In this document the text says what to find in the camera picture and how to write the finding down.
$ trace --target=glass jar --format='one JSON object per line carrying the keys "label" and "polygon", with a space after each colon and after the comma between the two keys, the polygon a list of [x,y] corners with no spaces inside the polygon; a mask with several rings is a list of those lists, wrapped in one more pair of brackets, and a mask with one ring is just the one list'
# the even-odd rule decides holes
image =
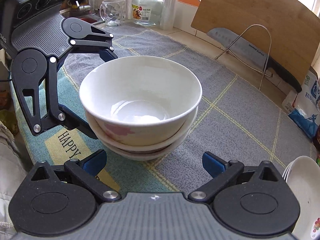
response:
{"label": "glass jar", "polygon": [[163,0],[132,0],[133,21],[142,26],[160,24]]}

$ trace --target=cutting board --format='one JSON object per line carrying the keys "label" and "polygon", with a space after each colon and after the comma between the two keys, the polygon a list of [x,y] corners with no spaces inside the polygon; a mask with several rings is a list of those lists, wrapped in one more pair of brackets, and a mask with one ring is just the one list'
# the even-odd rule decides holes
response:
{"label": "cutting board", "polygon": [[[320,43],[320,19],[298,0],[202,0],[191,27],[241,34],[252,24],[270,31],[271,57],[302,83]],[[251,28],[244,38],[268,51],[270,38],[262,28]]]}

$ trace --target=kitchen knife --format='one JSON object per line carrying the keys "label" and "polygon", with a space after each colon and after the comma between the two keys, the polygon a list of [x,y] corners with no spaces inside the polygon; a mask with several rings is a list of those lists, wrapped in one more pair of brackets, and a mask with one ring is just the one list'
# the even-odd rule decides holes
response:
{"label": "kitchen knife", "polygon": [[[221,43],[224,47],[228,47],[237,37],[238,34],[226,28],[214,28],[207,35],[210,38]],[[246,39],[240,37],[231,47],[233,52],[242,61],[246,62],[253,68],[263,71],[268,54],[257,48]],[[272,68],[285,82],[290,84],[298,93],[302,91],[298,80],[283,66],[276,62],[272,57],[269,57],[267,69]]]}

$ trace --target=jar label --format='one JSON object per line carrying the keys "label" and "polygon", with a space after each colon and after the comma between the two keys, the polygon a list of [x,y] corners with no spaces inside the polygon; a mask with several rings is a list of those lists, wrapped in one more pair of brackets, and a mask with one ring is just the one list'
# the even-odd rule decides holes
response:
{"label": "jar label", "polygon": [[133,18],[136,20],[149,21],[151,7],[132,5]]}

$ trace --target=black knife handle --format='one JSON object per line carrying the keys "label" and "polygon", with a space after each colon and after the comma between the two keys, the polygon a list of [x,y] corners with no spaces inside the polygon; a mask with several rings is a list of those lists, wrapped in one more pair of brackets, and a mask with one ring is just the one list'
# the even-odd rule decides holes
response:
{"label": "black knife handle", "polygon": [[269,57],[267,69],[272,68],[285,82],[291,85],[297,93],[302,91],[301,85],[298,80],[283,66],[276,62],[272,57]]}

